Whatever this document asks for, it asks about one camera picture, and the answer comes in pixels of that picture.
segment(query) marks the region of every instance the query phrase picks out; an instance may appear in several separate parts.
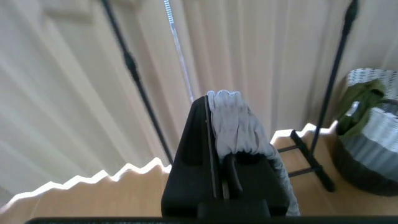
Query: gray cloth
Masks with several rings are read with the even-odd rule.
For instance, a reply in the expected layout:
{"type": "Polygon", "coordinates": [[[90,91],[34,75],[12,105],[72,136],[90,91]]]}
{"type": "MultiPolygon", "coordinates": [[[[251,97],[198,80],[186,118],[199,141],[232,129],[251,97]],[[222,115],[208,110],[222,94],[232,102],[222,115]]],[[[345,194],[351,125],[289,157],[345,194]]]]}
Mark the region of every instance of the gray cloth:
{"type": "Polygon", "coordinates": [[[217,93],[209,91],[207,95],[220,160],[231,152],[265,155],[273,162],[276,175],[289,198],[286,215],[299,216],[299,205],[284,163],[278,151],[269,143],[264,127],[242,99],[241,93],[221,90],[217,93]]]}

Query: curtain fold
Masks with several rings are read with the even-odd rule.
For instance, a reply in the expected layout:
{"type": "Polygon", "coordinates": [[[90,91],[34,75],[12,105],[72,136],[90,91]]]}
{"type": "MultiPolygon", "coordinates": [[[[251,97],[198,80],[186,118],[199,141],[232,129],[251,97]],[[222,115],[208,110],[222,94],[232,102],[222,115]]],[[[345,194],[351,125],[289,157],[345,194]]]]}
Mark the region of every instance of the curtain fold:
{"type": "MultiPolygon", "coordinates": [[[[170,0],[173,20],[163,1],[110,3],[174,154],[191,95],[208,90],[241,91],[269,138],[315,123],[349,1],[170,0]]],[[[397,11],[360,1],[329,114],[350,70],[398,69],[397,11]]],[[[0,204],[48,181],[168,164],[99,1],[1,1],[0,29],[0,204]]]]}

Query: black pole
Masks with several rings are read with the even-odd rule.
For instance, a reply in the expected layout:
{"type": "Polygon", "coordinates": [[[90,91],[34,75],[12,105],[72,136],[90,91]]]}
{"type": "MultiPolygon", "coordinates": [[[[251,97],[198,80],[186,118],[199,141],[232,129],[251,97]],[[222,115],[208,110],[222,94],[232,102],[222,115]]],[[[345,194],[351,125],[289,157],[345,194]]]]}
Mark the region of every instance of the black pole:
{"type": "Polygon", "coordinates": [[[343,56],[344,47],[346,45],[348,34],[351,30],[351,27],[353,25],[353,22],[355,20],[357,12],[358,12],[358,0],[352,0],[347,8],[347,11],[346,11],[346,15],[345,15],[345,19],[344,19],[344,26],[343,26],[343,30],[341,31],[341,38],[340,38],[340,43],[339,43],[338,50],[336,53],[335,62],[333,63],[333,68],[331,69],[328,88],[326,89],[325,98],[323,100],[317,128],[315,130],[315,134],[312,139],[312,144],[311,144],[311,149],[310,149],[311,154],[314,153],[315,146],[317,145],[319,132],[322,127],[323,120],[325,119],[326,110],[328,109],[328,104],[330,101],[331,92],[333,90],[333,85],[335,84],[336,74],[338,71],[340,60],[341,60],[341,57],[343,56]]]}
{"type": "Polygon", "coordinates": [[[129,69],[132,79],[134,80],[134,82],[137,85],[139,93],[141,94],[141,98],[142,98],[142,100],[143,100],[143,102],[145,104],[145,107],[147,108],[147,111],[149,113],[150,119],[152,120],[152,123],[154,124],[156,133],[157,133],[157,135],[158,135],[158,137],[160,139],[160,142],[162,143],[163,150],[166,153],[167,159],[169,160],[170,164],[172,164],[173,163],[173,157],[172,157],[172,155],[170,153],[169,148],[167,147],[167,143],[166,143],[166,140],[165,140],[165,138],[163,136],[162,130],[160,130],[159,123],[157,122],[157,119],[155,117],[154,111],[152,110],[152,107],[151,107],[151,105],[149,103],[149,100],[148,100],[148,97],[146,95],[145,89],[142,86],[141,79],[140,79],[140,76],[139,76],[138,71],[137,71],[136,63],[134,62],[134,59],[132,58],[130,52],[127,49],[127,45],[126,45],[126,43],[125,43],[125,41],[123,39],[123,36],[122,36],[121,31],[119,29],[118,23],[116,22],[116,18],[113,15],[112,8],[111,8],[108,0],[101,0],[101,2],[103,4],[103,6],[104,6],[106,14],[108,15],[108,19],[109,19],[109,21],[111,23],[111,27],[113,29],[113,32],[116,35],[116,38],[118,40],[120,49],[123,52],[124,63],[126,64],[127,68],[129,69]]]}

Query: black base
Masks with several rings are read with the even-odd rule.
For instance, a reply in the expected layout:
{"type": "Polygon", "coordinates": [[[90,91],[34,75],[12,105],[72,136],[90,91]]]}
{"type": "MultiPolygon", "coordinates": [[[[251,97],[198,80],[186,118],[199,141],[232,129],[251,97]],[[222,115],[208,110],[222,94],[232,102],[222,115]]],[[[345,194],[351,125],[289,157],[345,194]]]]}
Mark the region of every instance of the black base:
{"type": "Polygon", "coordinates": [[[287,152],[293,149],[299,149],[301,153],[303,154],[304,158],[308,161],[310,164],[309,168],[305,168],[302,170],[297,170],[289,173],[289,177],[295,177],[298,175],[302,174],[307,174],[309,172],[315,172],[315,174],[318,176],[320,179],[321,183],[323,186],[327,189],[329,192],[334,192],[335,191],[335,184],[331,179],[329,178],[328,174],[323,170],[323,167],[319,164],[319,162],[315,159],[312,153],[308,150],[307,146],[303,142],[303,140],[297,135],[296,131],[293,130],[290,134],[290,137],[293,139],[295,145],[294,146],[288,146],[282,149],[278,149],[278,152],[287,152]]]}

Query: white and gray basket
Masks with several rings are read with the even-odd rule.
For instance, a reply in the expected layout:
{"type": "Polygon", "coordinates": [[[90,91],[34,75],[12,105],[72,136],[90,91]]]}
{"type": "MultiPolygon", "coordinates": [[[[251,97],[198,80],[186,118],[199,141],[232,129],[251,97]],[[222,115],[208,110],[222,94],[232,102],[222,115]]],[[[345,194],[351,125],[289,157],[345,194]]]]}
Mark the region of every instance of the white and gray basket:
{"type": "Polygon", "coordinates": [[[378,195],[398,195],[397,71],[360,68],[347,85],[379,78],[386,87],[383,103],[371,109],[361,134],[338,138],[332,158],[340,174],[355,186],[378,195]]]}

